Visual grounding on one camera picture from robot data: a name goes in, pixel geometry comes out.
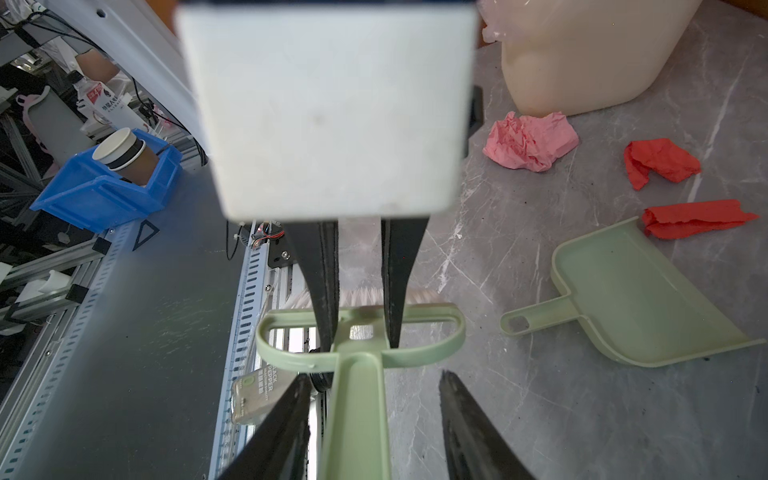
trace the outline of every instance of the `black bracket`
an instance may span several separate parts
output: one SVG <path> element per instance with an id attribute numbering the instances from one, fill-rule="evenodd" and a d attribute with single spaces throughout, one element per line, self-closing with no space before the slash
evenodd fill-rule
<path id="1" fill-rule="evenodd" d="M 12 303 L 8 309 L 5 311 L 5 316 L 3 317 L 3 320 L 5 322 L 11 322 L 11 323 L 27 323 L 22 320 L 16 320 L 13 318 L 13 314 L 16 313 L 16 309 L 18 308 L 18 303 L 14 302 Z"/>
<path id="2" fill-rule="evenodd" d="M 384 323 L 389 347 L 400 345 L 406 289 L 429 217 L 382 220 L 382 283 Z"/>
<path id="3" fill-rule="evenodd" d="M 450 480 L 535 480 L 454 372 L 440 378 L 440 409 Z"/>
<path id="4" fill-rule="evenodd" d="M 99 252 L 102 255 L 106 255 L 109 251 L 109 247 L 112 246 L 112 242 L 109 240 L 99 237 L 96 239 L 93 245 L 91 245 L 91 249 L 95 252 Z"/>
<path id="5" fill-rule="evenodd" d="M 301 480 L 310 441 L 310 391 L 298 375 L 219 480 Z"/>
<path id="6" fill-rule="evenodd" d="M 67 296 L 65 298 L 71 302 L 83 303 L 85 296 L 87 295 L 88 288 L 86 286 L 74 284 L 69 287 L 69 291 L 67 292 Z"/>
<path id="7" fill-rule="evenodd" d="M 469 138 L 474 135 L 485 121 L 482 103 L 482 88 L 472 87 L 472 103 L 469 107 L 469 125 L 467 128 L 467 143 L 464 146 L 464 156 L 469 156 Z"/>
<path id="8" fill-rule="evenodd" d="M 270 245 L 267 251 L 266 265 L 269 268 L 282 268 L 284 266 L 296 263 L 296 255 L 287 239 L 286 233 L 281 238 L 270 238 Z"/>
<path id="9" fill-rule="evenodd" d="M 284 223 L 310 291 L 320 348 L 330 352 L 339 325 L 339 222 Z"/>
<path id="10" fill-rule="evenodd" d="M 149 235 L 147 235 L 147 237 L 146 237 L 146 238 L 144 238 L 143 240 L 139 241 L 139 239 L 141 238 L 141 232 L 143 232 L 143 231 L 144 231 L 144 226 L 145 226 L 145 225 L 146 225 L 147 227 L 150 227 L 150 228 L 152 229 L 152 233 L 150 233 Z M 149 220 L 144 220 L 144 221 L 142 221 L 142 222 L 141 222 L 141 225 L 139 225 L 139 233 L 137 233 L 137 234 L 136 234 L 136 240 L 134 241 L 134 249 L 133 249 L 132 251 L 136 251 L 136 249 L 137 249 L 138 247 L 141 247 L 141 246 L 142 246 L 142 245 L 144 245 L 146 242 L 148 242 L 148 241 L 149 241 L 149 239 L 150 239 L 150 238 L 152 238 L 152 237 L 154 237 L 155 235 L 157 235 L 157 233 L 158 233 L 159 231 L 160 231 L 160 229 L 159 229 L 159 228 L 157 228 L 156 226 L 154 226 L 154 225 L 153 225 L 153 224 L 152 224 L 152 223 L 151 223 Z"/>

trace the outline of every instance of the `plastic container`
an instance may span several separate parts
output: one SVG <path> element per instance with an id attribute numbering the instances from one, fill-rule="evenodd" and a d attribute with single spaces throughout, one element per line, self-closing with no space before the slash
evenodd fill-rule
<path id="1" fill-rule="evenodd" d="M 115 128 L 138 128 L 142 131 L 150 131 L 150 127 L 131 110 L 110 88 L 83 75 L 77 71 L 71 71 L 67 75 L 74 89 L 78 91 L 78 103 L 92 108 L 104 117 Z"/>
<path id="2" fill-rule="evenodd" d="M 577 319 L 601 353 L 643 367 L 766 342 L 723 315 L 645 237 L 637 217 L 562 243 L 552 254 L 551 278 L 562 296 L 505 313 L 504 333 Z"/>
<path id="3" fill-rule="evenodd" d="M 130 128 L 105 138 L 94 150 L 93 159 L 141 186 L 149 182 L 157 166 L 157 155 Z"/>
<path id="4" fill-rule="evenodd" d="M 155 153 L 167 142 L 133 130 Z M 146 187 L 129 184 L 92 159 L 96 147 L 71 158 L 30 207 L 45 210 L 76 227 L 98 233 L 162 210 L 178 179 L 181 152 L 167 146 Z"/>
<path id="5" fill-rule="evenodd" d="M 637 97 L 659 75 L 700 3 L 502 0 L 481 2 L 481 9 L 506 9 L 501 21 L 484 12 L 489 25 L 497 24 L 499 36 L 504 24 L 518 27 L 503 35 L 504 79 L 518 112 L 543 117 L 553 111 L 579 114 Z"/>

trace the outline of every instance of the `blue plastic bin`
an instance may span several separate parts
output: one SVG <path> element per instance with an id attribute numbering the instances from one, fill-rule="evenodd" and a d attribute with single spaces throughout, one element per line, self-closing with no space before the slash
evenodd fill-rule
<path id="1" fill-rule="evenodd" d="M 133 132 L 155 153 L 167 145 L 143 131 Z M 93 160 L 95 149 L 70 158 L 29 208 L 45 210 L 94 233 L 165 208 L 181 171 L 179 150 L 165 149 L 147 186 L 139 187 Z"/>

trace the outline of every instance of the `red crumpled paper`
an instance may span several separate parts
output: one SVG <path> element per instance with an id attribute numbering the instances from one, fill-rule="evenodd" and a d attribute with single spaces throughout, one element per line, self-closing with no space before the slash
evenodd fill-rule
<path id="1" fill-rule="evenodd" d="M 741 211 L 738 200 L 716 200 L 646 208 L 643 223 L 646 235 L 652 233 L 663 240 L 674 240 L 711 230 L 740 227 L 756 218 L 760 216 Z"/>
<path id="2" fill-rule="evenodd" d="M 669 138 L 630 142 L 624 149 L 624 164 L 635 190 L 645 187 L 651 170 L 675 183 L 701 172 L 701 164 L 696 157 L 673 144 Z"/>
<path id="3" fill-rule="evenodd" d="M 503 167 L 543 172 L 577 145 L 578 135 L 562 113 L 515 118 L 511 111 L 493 124 L 482 153 Z"/>

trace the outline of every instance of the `black triangle mark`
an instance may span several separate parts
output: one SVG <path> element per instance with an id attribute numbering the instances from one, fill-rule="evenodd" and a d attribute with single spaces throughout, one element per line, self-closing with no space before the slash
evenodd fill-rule
<path id="1" fill-rule="evenodd" d="M 139 241 L 139 239 L 141 238 L 141 232 L 144 231 L 145 225 L 152 229 L 152 233 L 147 235 L 147 237 L 144 238 L 143 240 Z M 139 233 L 137 233 L 136 235 L 136 241 L 134 242 L 134 249 L 132 251 L 135 251 L 138 247 L 141 247 L 142 245 L 144 245 L 150 238 L 157 235 L 157 232 L 159 231 L 160 229 L 154 226 L 149 220 L 144 220 L 143 222 L 141 222 L 141 225 L 139 225 Z"/>

